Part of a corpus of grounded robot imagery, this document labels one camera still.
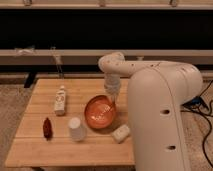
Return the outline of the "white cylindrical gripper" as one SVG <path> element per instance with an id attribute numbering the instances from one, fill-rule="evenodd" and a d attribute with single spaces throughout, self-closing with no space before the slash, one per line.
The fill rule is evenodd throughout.
<path id="1" fill-rule="evenodd" d="M 120 76 L 117 74 L 106 74 L 104 88 L 108 94 L 110 94 L 110 101 L 116 103 L 118 93 L 120 91 L 121 82 Z"/>

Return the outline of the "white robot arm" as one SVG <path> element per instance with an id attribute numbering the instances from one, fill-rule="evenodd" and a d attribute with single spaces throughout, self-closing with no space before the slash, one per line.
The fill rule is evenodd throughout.
<path id="1" fill-rule="evenodd" d="M 192 64 L 127 61 L 120 52 L 98 61 L 107 75 L 129 78 L 127 108 L 136 171 L 191 171 L 181 119 L 181 105 L 202 88 Z"/>

